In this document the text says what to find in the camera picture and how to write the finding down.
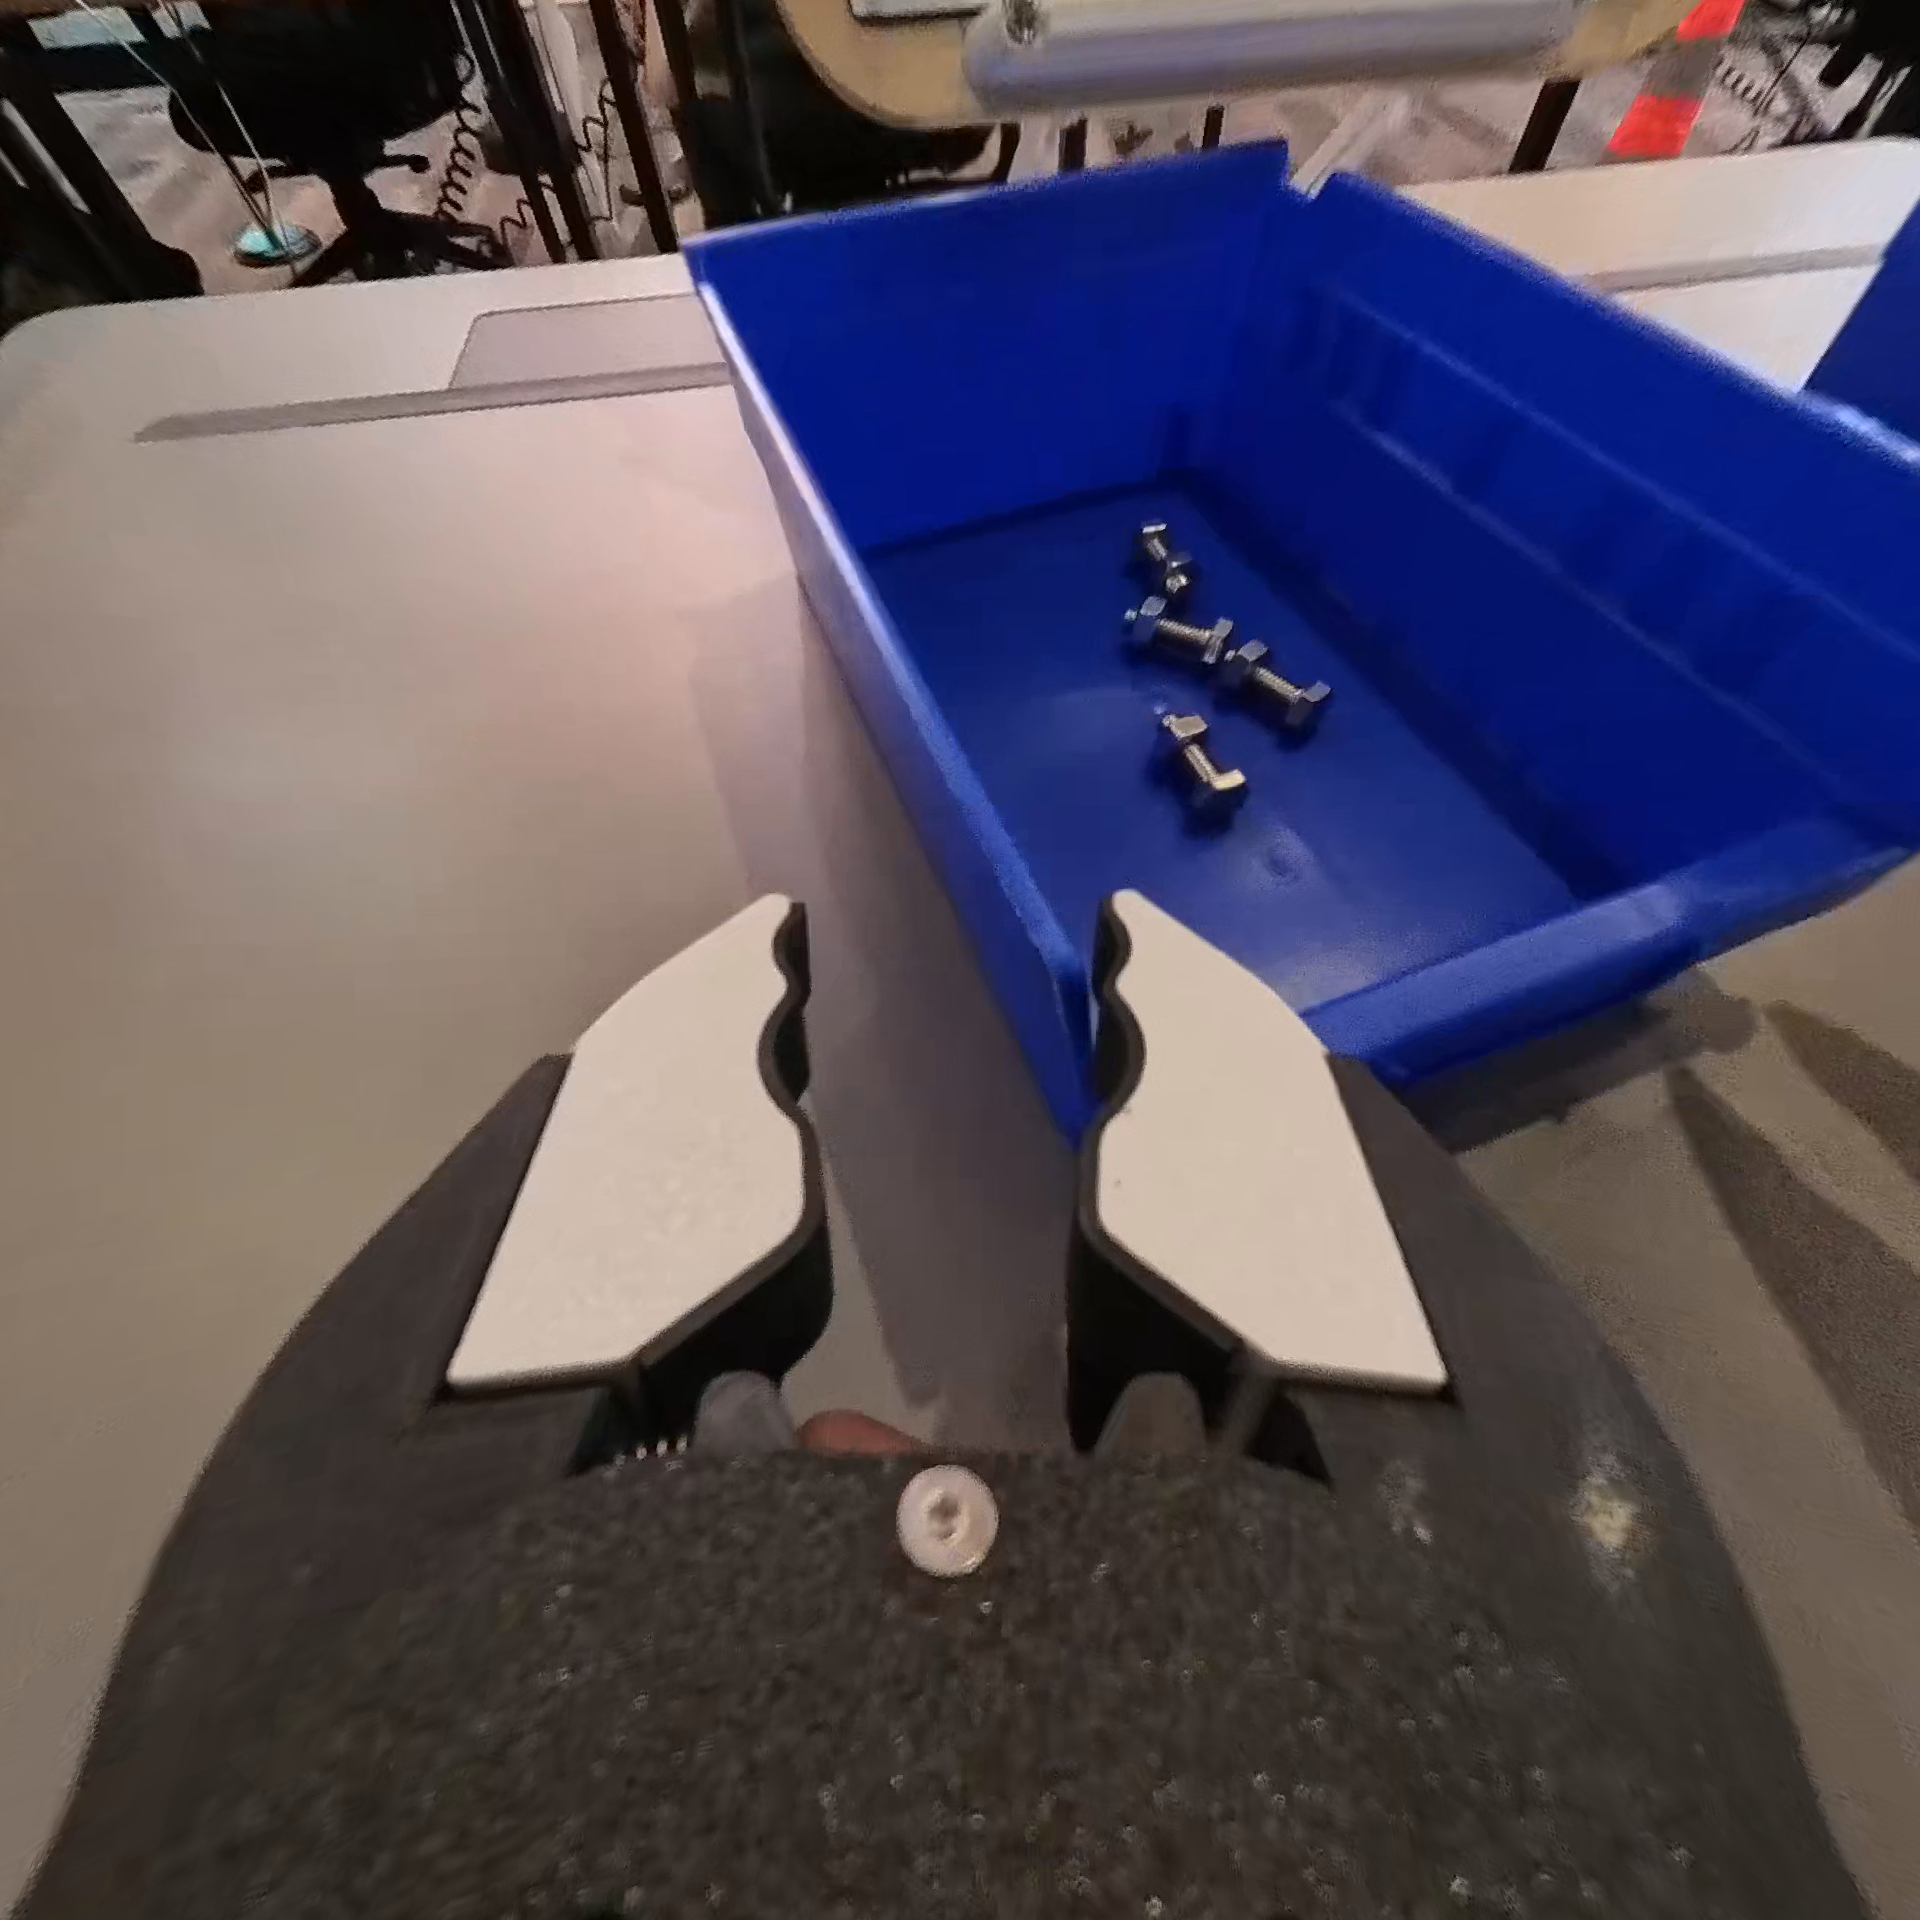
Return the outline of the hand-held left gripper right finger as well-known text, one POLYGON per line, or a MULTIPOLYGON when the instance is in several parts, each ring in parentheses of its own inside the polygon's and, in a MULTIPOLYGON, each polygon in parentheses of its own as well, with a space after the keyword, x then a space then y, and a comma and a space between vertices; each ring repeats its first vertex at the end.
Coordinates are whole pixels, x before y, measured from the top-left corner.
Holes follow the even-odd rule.
POLYGON ((1067 1429, 1137 1377, 1279 1448, 1289 1387, 1449 1390, 1338 1061, 1253 970, 1137 887, 1097 912, 1095 1115, 1067 1240, 1067 1429))

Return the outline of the black office chair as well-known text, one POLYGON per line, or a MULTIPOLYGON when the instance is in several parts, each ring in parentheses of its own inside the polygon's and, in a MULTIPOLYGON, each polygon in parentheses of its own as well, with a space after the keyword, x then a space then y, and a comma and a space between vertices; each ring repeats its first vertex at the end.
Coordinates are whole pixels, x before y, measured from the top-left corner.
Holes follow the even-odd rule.
POLYGON ((300 176, 328 190, 338 236, 296 265, 293 286, 505 267, 493 229, 371 190, 398 162, 394 141, 465 106, 465 52, 454 4, 243 4, 187 40, 171 126, 196 154, 247 160, 250 186, 300 176))

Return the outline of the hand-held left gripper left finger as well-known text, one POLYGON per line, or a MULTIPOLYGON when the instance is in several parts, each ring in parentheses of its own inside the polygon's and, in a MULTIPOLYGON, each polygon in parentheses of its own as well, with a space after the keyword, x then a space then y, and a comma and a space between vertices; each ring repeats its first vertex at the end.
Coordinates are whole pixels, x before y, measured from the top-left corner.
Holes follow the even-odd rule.
POLYGON ((667 1442, 691 1434, 715 1377, 793 1370, 832 1306, 805 996, 805 912, 763 894, 587 1024, 448 1394, 601 1387, 667 1442))

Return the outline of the orange traffic cone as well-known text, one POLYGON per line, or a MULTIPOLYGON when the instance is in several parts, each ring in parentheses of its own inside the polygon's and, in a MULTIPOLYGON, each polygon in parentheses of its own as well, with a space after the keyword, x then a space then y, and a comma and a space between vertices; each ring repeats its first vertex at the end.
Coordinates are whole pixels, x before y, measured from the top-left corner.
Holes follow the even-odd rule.
POLYGON ((1744 4, 1692 4, 1603 146, 1603 162, 1674 160, 1692 141, 1713 86, 1722 49, 1736 31, 1744 4))

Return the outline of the wooden instruction board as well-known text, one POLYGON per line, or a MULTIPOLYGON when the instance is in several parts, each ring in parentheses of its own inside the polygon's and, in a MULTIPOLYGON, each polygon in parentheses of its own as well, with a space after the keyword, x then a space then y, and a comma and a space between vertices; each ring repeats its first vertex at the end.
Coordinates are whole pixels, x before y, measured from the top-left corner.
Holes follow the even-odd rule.
MULTIPOLYGON (((981 4, 781 4, 811 68, 854 110, 899 126, 994 124, 956 89, 956 40, 981 4)), ((1584 77, 1671 33, 1688 4, 1591 4, 1546 76, 1584 77)))

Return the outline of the blue plastic bin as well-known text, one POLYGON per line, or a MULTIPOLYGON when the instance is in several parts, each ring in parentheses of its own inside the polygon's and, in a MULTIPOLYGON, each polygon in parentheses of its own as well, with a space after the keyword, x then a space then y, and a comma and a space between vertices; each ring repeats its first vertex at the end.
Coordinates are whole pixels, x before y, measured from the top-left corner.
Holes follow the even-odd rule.
POLYGON ((1916 443, 1916 209, 1883 248, 1805 391, 1916 443))
POLYGON ((804 594, 1067 1139, 1137 887, 1390 1087, 1916 851, 1916 454, 1282 146, 686 253, 804 594), (1133 531, 1308 739, 1138 655, 1133 531), (1248 804, 1154 764, 1203 713, 1248 804))

